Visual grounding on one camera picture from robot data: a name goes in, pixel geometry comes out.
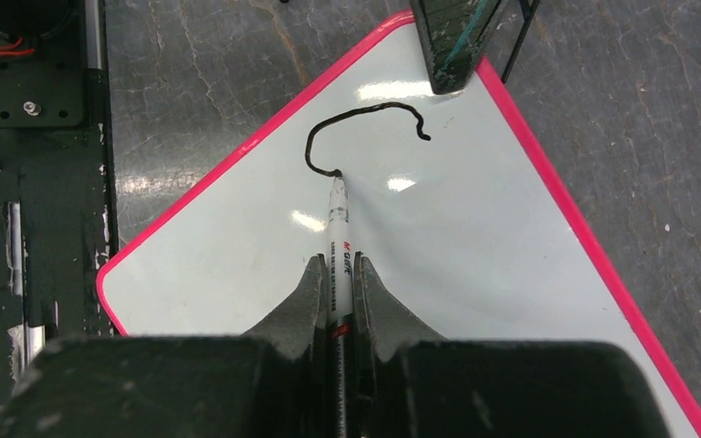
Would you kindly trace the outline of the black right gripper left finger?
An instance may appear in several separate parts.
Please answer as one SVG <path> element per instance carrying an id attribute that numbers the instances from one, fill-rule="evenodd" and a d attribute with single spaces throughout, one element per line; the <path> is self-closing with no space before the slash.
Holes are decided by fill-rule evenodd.
<path id="1" fill-rule="evenodd" d="M 0 437 L 320 437 L 328 269 L 240 335 L 65 338 L 18 381 Z"/>

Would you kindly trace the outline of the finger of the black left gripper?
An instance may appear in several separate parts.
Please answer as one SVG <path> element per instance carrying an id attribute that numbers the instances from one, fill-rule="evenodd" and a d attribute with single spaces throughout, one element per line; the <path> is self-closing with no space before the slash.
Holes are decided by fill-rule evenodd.
<path id="1" fill-rule="evenodd" d="M 465 88 L 506 7 L 499 0 L 412 0 L 432 92 Z"/>

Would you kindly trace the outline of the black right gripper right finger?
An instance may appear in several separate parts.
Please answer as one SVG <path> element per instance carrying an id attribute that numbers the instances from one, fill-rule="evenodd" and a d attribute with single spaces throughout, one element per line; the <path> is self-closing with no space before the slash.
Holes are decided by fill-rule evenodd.
<path id="1" fill-rule="evenodd" d="M 449 340 L 353 268 L 361 437 L 666 437 L 643 373 L 582 340 Z"/>

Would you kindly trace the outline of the white black marker pen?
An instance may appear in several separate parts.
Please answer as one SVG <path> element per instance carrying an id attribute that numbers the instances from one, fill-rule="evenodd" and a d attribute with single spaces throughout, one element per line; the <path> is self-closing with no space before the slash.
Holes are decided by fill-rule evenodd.
<path id="1" fill-rule="evenodd" d="M 328 270 L 330 274 L 328 339 L 330 395 L 332 396 L 333 437 L 349 437 L 348 359 L 346 338 L 352 328 L 352 264 L 349 241 L 349 198 L 342 173 L 331 173 L 327 234 L 330 242 Z"/>

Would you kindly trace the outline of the pink framed whiteboard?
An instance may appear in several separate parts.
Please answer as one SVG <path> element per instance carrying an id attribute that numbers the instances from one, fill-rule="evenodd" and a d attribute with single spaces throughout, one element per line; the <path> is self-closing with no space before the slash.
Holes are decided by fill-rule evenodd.
<path id="1" fill-rule="evenodd" d="M 237 334 L 329 247 L 330 180 L 309 130 L 385 101 L 316 139 L 350 192 L 350 244 L 387 288 L 453 339 L 591 339 L 643 370 L 675 437 L 701 409 L 488 61 L 436 96 L 411 12 L 391 16 L 214 167 L 99 271 L 123 334 Z"/>

